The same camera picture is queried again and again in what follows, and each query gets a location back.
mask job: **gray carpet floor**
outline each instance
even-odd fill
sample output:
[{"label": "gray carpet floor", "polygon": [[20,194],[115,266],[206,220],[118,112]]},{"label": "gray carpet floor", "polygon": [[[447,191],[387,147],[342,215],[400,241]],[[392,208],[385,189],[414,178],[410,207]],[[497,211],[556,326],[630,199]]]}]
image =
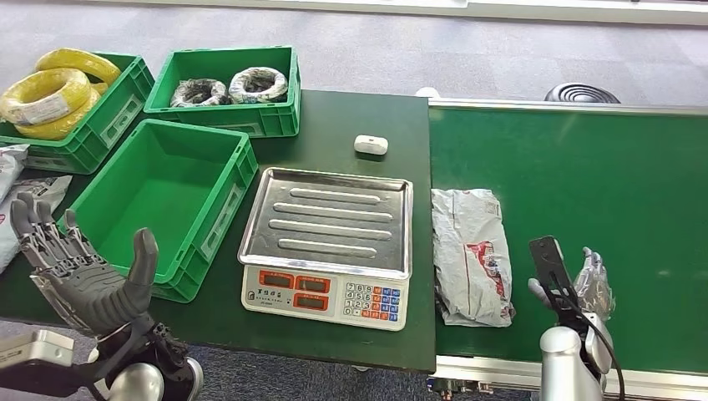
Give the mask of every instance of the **gray carpet floor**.
[{"label": "gray carpet floor", "polygon": [[[292,44],[303,87],[445,97],[541,100],[563,82],[597,85],[625,104],[708,106],[708,30],[532,23],[239,8],[0,3],[0,89],[49,50],[68,46],[141,54],[153,75],[173,49]],[[31,327],[0,322],[0,337]],[[75,332],[77,360],[90,340]],[[193,347],[203,400],[430,400],[425,375],[359,373],[318,363]],[[456,399],[522,400],[526,392]],[[0,401],[49,399],[0,389]],[[71,400],[91,399],[79,393]]]}]

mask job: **red digital display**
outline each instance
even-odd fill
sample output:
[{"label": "red digital display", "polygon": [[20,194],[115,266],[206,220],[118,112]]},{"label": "red digital display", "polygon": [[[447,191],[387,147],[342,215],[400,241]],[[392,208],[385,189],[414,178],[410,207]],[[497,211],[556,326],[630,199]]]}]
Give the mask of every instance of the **red digital display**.
[{"label": "red digital display", "polygon": [[317,311],[326,311],[327,304],[329,303],[328,297],[322,297],[319,295],[303,294],[298,292],[295,294],[295,299],[292,302],[294,307],[304,307],[305,309],[315,309]]},{"label": "red digital display", "polygon": [[330,280],[326,278],[298,276],[295,289],[326,294],[330,291]]},{"label": "red digital display", "polygon": [[258,282],[264,286],[292,288],[292,285],[295,282],[295,276],[291,274],[261,270],[258,276]]}]

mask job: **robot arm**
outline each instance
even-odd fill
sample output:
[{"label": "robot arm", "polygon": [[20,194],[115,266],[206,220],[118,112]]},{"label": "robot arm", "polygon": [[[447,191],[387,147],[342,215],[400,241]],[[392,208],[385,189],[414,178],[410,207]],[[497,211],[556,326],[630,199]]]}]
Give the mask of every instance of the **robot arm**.
[{"label": "robot arm", "polygon": [[552,236],[531,241],[529,248],[538,279],[530,279],[528,288],[559,319],[558,326],[547,330],[540,341],[541,400],[600,401],[605,375],[613,362],[612,337],[604,320],[614,304],[606,276],[598,281],[589,276],[605,274],[602,258],[584,248],[585,267],[575,286],[583,291],[579,297],[565,269],[558,242]]},{"label": "robot arm", "polygon": [[[203,383],[199,364],[185,344],[147,313],[158,247],[146,228],[134,236],[134,262],[127,280],[83,235],[72,211],[67,235],[49,205],[31,194],[13,201],[10,220],[20,248],[34,267],[30,275],[47,301],[72,328],[99,341],[91,363],[72,364],[73,340],[40,330],[0,342],[0,386],[67,397],[81,387],[96,399],[194,400]],[[108,394],[97,390],[101,380]]]}]

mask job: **scale keypad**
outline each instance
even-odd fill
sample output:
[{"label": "scale keypad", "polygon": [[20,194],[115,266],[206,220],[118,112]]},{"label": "scale keypad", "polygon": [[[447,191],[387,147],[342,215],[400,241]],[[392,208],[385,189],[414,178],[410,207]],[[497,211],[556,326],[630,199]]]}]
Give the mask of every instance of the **scale keypad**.
[{"label": "scale keypad", "polygon": [[343,313],[345,316],[398,321],[401,310],[401,290],[348,282]]}]

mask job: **digital weighing scale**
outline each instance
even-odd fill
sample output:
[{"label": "digital weighing scale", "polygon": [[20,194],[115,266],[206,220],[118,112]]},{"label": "digital weighing scale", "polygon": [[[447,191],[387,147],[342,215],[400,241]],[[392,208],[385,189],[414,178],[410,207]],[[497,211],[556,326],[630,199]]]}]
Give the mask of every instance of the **digital weighing scale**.
[{"label": "digital weighing scale", "polygon": [[378,328],[406,325],[412,183],[270,168],[239,261],[250,311]]}]

